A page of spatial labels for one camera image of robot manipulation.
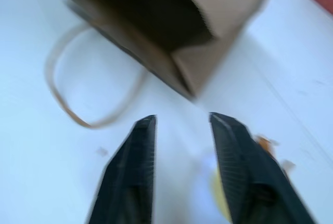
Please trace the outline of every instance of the paper bag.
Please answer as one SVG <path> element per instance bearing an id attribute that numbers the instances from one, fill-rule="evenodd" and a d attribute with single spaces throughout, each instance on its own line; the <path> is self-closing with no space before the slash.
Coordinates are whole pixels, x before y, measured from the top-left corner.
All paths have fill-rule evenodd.
<path id="1" fill-rule="evenodd" d="M 72 0 L 88 22 L 186 98 L 203 89 L 263 0 Z"/>

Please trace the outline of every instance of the white table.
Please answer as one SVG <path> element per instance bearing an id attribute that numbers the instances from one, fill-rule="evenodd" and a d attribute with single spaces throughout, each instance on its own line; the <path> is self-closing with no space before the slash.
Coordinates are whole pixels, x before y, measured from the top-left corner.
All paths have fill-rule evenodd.
<path id="1" fill-rule="evenodd" d="M 328 117 L 333 107 L 330 90 L 320 82 L 330 84 L 333 63 L 323 53 L 311 58 L 299 41 L 299 45 L 286 41 L 286 35 L 304 37 L 302 29 L 308 26 L 301 6 L 289 15 L 296 10 L 303 21 L 288 14 L 279 21 L 276 13 L 282 9 L 273 2 L 288 1 L 272 0 L 249 25 L 196 104 L 151 75 L 118 123 L 88 130 L 62 112 L 43 74 L 52 44 L 80 19 L 62 0 L 0 0 L 0 222 L 83 223 L 106 162 L 133 123 L 150 114 L 158 116 L 155 223 L 189 221 L 185 210 L 190 182 L 203 154 L 213 149 L 208 112 L 216 111 L 238 118 L 254 134 L 277 140 L 277 158 L 296 164 L 291 181 L 318 223 L 331 223 L 331 123 L 322 117 Z M 332 37 L 333 21 L 315 5 L 309 7 L 317 12 L 308 18 L 313 31 L 314 18 L 319 18 L 319 26 L 325 19 L 325 32 L 316 36 Z M 289 32 L 283 31 L 283 22 Z M 294 23 L 296 29 L 291 31 Z M 310 39 L 303 40 L 314 51 Z M 291 48 L 293 55 L 286 58 Z M 68 48 L 57 83 L 82 118 L 95 120 L 116 107 L 140 69 L 135 60 L 91 30 Z M 131 76 L 119 79 L 124 74 Z"/>

